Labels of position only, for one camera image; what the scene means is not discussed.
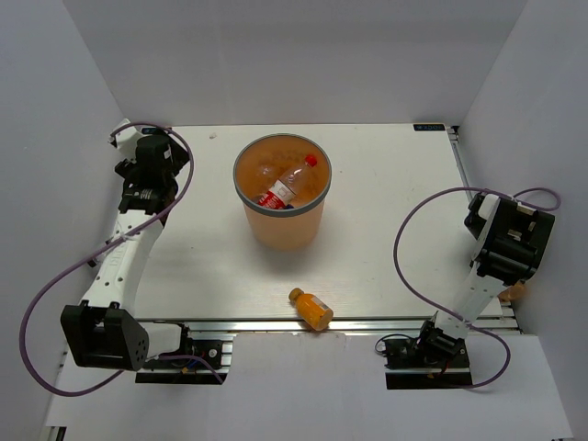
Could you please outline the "red label water bottle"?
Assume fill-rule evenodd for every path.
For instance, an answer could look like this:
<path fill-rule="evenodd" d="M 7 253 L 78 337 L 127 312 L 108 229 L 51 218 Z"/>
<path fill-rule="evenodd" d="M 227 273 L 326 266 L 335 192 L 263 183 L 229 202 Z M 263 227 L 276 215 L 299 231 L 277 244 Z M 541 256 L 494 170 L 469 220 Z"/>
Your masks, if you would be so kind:
<path fill-rule="evenodd" d="M 285 209 L 288 204 L 307 186 L 312 169 L 318 160 L 308 154 L 304 162 L 288 169 L 257 201 L 266 209 Z"/>

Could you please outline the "orange juice bottle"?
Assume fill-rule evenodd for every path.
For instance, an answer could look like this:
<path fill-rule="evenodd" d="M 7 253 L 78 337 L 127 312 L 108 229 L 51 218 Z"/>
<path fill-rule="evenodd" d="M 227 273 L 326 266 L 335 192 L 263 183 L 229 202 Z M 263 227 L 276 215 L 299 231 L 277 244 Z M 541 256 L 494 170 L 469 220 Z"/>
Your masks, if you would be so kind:
<path fill-rule="evenodd" d="M 288 299 L 298 315 L 314 331 L 324 331 L 334 317 L 334 311 L 329 306 L 314 294 L 307 293 L 300 288 L 291 290 Z"/>

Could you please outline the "blue label water bottle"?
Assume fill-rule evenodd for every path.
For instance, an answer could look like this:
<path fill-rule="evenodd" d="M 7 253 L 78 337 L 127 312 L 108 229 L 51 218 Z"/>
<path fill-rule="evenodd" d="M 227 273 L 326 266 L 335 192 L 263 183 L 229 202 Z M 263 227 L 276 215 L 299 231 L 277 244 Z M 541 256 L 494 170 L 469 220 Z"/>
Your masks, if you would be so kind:
<path fill-rule="evenodd" d="M 267 209 L 286 209 L 295 193 L 282 175 L 280 169 L 274 165 L 259 165 L 255 169 L 257 190 L 252 201 Z"/>

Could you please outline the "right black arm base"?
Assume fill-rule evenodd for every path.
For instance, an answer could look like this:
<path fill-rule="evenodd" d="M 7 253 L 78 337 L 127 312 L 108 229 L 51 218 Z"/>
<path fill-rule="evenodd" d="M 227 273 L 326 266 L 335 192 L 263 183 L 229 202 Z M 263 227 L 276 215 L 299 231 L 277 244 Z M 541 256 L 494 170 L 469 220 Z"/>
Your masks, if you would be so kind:
<path fill-rule="evenodd" d="M 432 342 L 423 336 L 388 334 L 375 343 L 385 359 L 388 390 L 468 389 L 473 385 L 469 355 L 463 339 Z"/>

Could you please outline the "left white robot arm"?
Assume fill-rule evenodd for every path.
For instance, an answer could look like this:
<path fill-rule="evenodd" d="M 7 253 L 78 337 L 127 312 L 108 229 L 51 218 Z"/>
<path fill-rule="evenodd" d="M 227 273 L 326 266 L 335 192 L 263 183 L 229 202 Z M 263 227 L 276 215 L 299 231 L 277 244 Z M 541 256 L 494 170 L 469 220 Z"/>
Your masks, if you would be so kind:
<path fill-rule="evenodd" d="M 163 355 L 188 364 L 194 344 L 178 324 L 139 323 L 135 300 L 149 254 L 178 192 L 176 178 L 189 154 L 156 127 L 127 127 L 111 139 L 123 154 L 115 171 L 123 179 L 110 248 L 77 305 L 63 308 L 61 325 L 76 365 L 138 371 Z"/>

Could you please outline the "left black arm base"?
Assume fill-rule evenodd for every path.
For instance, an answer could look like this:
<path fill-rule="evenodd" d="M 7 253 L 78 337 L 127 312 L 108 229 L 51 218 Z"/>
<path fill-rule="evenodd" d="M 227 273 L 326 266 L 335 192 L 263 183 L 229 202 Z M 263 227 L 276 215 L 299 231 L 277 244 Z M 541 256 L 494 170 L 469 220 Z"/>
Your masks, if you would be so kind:
<path fill-rule="evenodd" d="M 180 346 L 152 358 L 136 373 L 136 384 L 220 385 L 232 358 L 232 337 L 184 328 Z"/>

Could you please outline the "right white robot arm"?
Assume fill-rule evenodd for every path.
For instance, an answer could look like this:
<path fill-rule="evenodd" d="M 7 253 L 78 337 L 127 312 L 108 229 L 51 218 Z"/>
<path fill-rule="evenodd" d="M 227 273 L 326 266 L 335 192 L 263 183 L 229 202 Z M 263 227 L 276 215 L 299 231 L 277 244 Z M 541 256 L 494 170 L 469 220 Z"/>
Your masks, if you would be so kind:
<path fill-rule="evenodd" d="M 469 325 L 500 293 L 537 272 L 555 216 L 509 198 L 478 193 L 464 224 L 476 239 L 470 272 L 444 311 L 424 323 L 413 345 L 416 358 L 433 367 L 465 352 Z"/>

